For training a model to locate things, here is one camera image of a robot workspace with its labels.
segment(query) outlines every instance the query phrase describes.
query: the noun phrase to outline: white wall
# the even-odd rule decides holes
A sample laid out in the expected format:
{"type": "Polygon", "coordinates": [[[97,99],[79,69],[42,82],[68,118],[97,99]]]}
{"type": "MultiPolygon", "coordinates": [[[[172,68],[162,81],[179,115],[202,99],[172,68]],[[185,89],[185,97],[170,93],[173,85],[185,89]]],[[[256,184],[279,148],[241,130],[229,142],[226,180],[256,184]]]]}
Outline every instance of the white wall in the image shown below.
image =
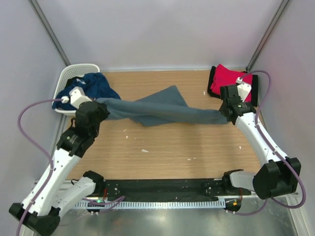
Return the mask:
{"type": "MultiPolygon", "coordinates": [[[[273,86],[263,116],[268,131],[291,157],[302,163],[309,227],[315,223],[315,1],[294,0],[254,69],[271,73],[273,86]]],[[[260,97],[267,81],[261,80],[260,97]]]]}
{"type": "Polygon", "coordinates": [[[71,63],[245,67],[280,0],[38,0],[71,63]]]}
{"type": "MultiPolygon", "coordinates": [[[[28,104],[53,97],[64,64],[26,0],[1,1],[0,7],[0,235],[15,235],[8,213],[29,194],[47,166],[17,129],[17,116],[28,104]]],[[[52,150],[60,115],[40,105],[23,118],[26,131],[52,150]]]]}

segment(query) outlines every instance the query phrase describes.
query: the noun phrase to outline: laundry basket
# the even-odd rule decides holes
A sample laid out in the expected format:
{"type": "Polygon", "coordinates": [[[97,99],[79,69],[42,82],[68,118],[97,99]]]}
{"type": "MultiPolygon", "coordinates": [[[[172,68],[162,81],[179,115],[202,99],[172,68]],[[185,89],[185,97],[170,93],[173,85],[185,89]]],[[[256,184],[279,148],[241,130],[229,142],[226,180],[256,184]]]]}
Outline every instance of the laundry basket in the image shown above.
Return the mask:
{"type": "MultiPolygon", "coordinates": [[[[99,67],[94,64],[75,64],[75,65],[70,65],[67,66],[65,69],[62,70],[57,87],[55,90],[54,98],[56,98],[57,94],[65,88],[65,85],[67,81],[73,77],[83,77],[87,73],[97,73],[99,72],[99,67]]],[[[65,111],[62,109],[55,109],[56,112],[62,113],[66,116],[74,116],[75,115],[75,110],[74,111],[65,111]]]]}

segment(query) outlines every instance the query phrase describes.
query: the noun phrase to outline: gray cloth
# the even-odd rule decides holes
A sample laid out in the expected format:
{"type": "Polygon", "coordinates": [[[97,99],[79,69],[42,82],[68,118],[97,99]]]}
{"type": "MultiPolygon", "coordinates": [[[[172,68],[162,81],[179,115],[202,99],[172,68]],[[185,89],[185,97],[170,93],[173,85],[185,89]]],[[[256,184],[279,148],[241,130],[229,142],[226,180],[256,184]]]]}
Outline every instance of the gray cloth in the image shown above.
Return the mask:
{"type": "Polygon", "coordinates": [[[227,124],[226,118],[216,110],[202,110],[188,107],[176,86],[134,102],[115,98],[99,98],[107,105],[110,115],[107,119],[130,118],[144,126],[155,126],[173,122],[190,124],[227,124]]]}

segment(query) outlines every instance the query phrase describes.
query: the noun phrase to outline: red cloth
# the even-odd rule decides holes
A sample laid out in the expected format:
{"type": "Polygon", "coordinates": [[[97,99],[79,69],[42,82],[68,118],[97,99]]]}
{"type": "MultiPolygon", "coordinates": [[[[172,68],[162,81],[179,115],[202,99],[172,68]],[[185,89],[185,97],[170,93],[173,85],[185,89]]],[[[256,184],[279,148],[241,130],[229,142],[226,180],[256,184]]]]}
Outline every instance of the red cloth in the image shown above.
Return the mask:
{"type": "MultiPolygon", "coordinates": [[[[219,64],[216,68],[215,75],[213,77],[213,83],[210,86],[210,89],[213,93],[220,95],[220,87],[221,86],[228,86],[236,84],[236,79],[245,75],[244,72],[233,71],[225,68],[223,65],[219,64]]],[[[248,75],[243,78],[243,81],[248,84],[252,84],[252,75],[248,75]]],[[[247,98],[245,99],[246,102],[251,102],[252,95],[251,93],[248,94],[247,98]]]]}

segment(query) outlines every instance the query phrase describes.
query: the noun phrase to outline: wooden table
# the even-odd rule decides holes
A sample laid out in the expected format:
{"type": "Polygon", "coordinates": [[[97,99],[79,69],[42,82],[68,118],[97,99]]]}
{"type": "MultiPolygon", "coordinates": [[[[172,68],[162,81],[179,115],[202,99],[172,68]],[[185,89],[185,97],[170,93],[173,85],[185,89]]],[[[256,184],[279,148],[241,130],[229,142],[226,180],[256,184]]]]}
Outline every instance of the wooden table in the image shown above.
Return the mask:
{"type": "MultiPolygon", "coordinates": [[[[190,107],[217,110],[221,105],[220,99],[204,95],[209,71],[105,75],[123,100],[134,101],[176,85],[190,107]]],[[[88,170],[105,179],[158,179],[222,177],[233,169],[257,172],[259,162],[247,139],[231,123],[143,127],[125,119],[101,124],[95,143],[68,179],[80,178],[88,170]]]]}

